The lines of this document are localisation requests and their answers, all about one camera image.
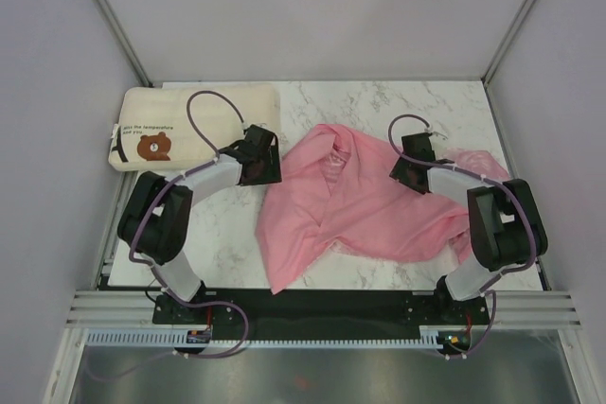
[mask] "bear print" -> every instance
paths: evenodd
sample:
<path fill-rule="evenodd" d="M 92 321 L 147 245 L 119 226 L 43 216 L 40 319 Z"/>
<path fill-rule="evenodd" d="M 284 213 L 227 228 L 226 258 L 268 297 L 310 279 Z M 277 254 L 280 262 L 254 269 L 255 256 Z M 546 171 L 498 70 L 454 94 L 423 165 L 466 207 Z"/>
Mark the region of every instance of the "bear print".
<path fill-rule="evenodd" d="M 143 134 L 136 146 L 136 152 L 147 161 L 170 161 L 170 139 L 164 132 L 154 136 Z"/>

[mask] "metal frame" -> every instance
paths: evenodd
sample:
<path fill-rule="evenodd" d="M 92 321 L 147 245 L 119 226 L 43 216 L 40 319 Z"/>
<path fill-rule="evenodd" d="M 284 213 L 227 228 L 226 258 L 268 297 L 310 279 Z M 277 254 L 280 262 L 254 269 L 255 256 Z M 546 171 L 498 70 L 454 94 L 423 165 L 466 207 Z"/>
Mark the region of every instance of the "metal frame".
<path fill-rule="evenodd" d="M 524 0 L 513 18 L 507 33 L 499 43 L 484 77 L 485 91 L 489 99 L 499 139 L 511 172 L 515 175 L 515 162 L 509 153 L 508 140 L 504 135 L 497 106 L 493 102 L 490 83 L 499 69 L 501 62 L 524 25 L 529 13 L 538 0 Z M 118 21 L 108 0 L 94 0 L 101 16 L 111 29 L 124 56 L 136 73 L 141 85 L 150 87 L 145 68 L 139 61 L 134 49 Z M 114 209 L 110 213 L 107 225 L 99 245 L 91 289 L 97 289 L 100 278 L 109 273 L 113 254 L 116 249 L 116 224 L 124 203 L 128 200 L 134 185 L 135 173 L 124 174 L 115 195 Z M 571 296 L 560 291 L 501 291 L 497 292 L 497 312 L 494 330 L 545 331 L 557 330 L 561 339 L 571 377 L 577 389 L 581 404 L 605 403 L 606 398 L 601 390 L 597 368 L 593 363 L 591 351 L 585 341 L 579 316 Z M 83 348 L 88 343 L 110 345 L 116 338 L 103 334 L 120 332 L 135 339 L 137 333 L 165 336 L 183 330 L 186 327 L 170 325 L 152 325 L 154 305 L 147 300 L 141 290 L 84 290 L 76 292 L 72 307 L 67 317 L 59 353 L 55 360 L 51 378 L 45 393 L 44 402 L 69 402 L 75 385 L 76 374 L 80 365 Z M 431 333 L 437 327 L 424 327 Z M 441 326 L 440 329 L 454 327 Z"/>

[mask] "folded fabric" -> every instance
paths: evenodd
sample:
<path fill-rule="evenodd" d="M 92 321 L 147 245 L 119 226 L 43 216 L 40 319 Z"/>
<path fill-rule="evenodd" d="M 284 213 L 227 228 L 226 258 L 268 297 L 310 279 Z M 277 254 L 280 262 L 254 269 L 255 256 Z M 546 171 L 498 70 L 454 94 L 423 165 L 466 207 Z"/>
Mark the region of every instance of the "folded fabric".
<path fill-rule="evenodd" d="M 187 89 L 136 87 L 124 96 L 112 136 L 110 164 L 121 171 L 167 170 L 187 169 L 211 160 L 213 150 L 187 119 L 187 100 L 200 90 L 212 90 L 230 99 L 249 125 L 279 133 L 279 96 L 271 84 Z M 219 97 L 197 96 L 191 103 L 191 115 L 200 131 L 219 149 L 242 138 L 240 119 Z"/>
<path fill-rule="evenodd" d="M 476 161 L 490 157 L 480 153 Z M 354 254 L 400 262 L 428 260 L 451 238 L 469 253 L 466 208 L 390 179 L 397 159 L 386 142 L 342 125 L 316 126 L 284 157 L 282 183 L 269 187 L 256 231 L 273 293 L 336 240 Z"/>

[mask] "crumpled pink cloth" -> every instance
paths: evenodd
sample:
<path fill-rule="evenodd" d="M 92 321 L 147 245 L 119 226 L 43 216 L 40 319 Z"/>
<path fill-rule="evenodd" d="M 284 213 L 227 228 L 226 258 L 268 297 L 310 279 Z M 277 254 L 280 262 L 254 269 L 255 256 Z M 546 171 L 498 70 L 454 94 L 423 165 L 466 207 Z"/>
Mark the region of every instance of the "crumpled pink cloth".
<path fill-rule="evenodd" d="M 456 150 L 460 167 L 506 179 L 486 151 Z M 336 240 L 357 255 L 417 262 L 452 239 L 471 252 L 467 210 L 437 195 L 420 195 L 389 178 L 391 146 L 343 125 L 314 127 L 282 160 L 282 183 L 269 186 L 257 240 L 273 293 L 285 289 Z"/>

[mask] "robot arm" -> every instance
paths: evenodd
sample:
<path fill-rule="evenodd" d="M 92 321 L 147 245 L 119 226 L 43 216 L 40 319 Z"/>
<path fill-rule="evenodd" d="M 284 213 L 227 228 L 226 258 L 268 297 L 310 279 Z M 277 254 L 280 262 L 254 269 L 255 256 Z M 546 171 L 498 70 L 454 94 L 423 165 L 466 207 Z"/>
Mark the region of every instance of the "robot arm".
<path fill-rule="evenodd" d="M 152 263 L 162 281 L 187 302 L 204 285 L 183 250 L 191 207 L 230 186 L 281 182 L 277 137 L 272 132 L 252 125 L 243 140 L 219 152 L 214 166 L 170 188 L 136 245 L 137 252 Z M 153 172 L 145 172 L 137 180 L 117 229 L 118 236 L 129 245 L 153 199 L 166 185 L 167 178 Z"/>
<path fill-rule="evenodd" d="M 402 146 L 406 155 L 424 162 L 447 163 L 436 161 L 430 136 L 428 132 L 404 136 Z M 402 158 L 390 175 L 421 194 L 441 194 L 469 210 L 473 254 L 437 283 L 437 291 L 447 293 L 448 298 L 455 301 L 475 298 L 497 275 L 526 263 L 530 257 L 524 225 L 511 201 L 499 188 L 449 169 L 416 165 Z M 514 179 L 503 185 L 524 209 L 537 245 L 537 255 L 544 254 L 547 237 L 528 183 Z"/>

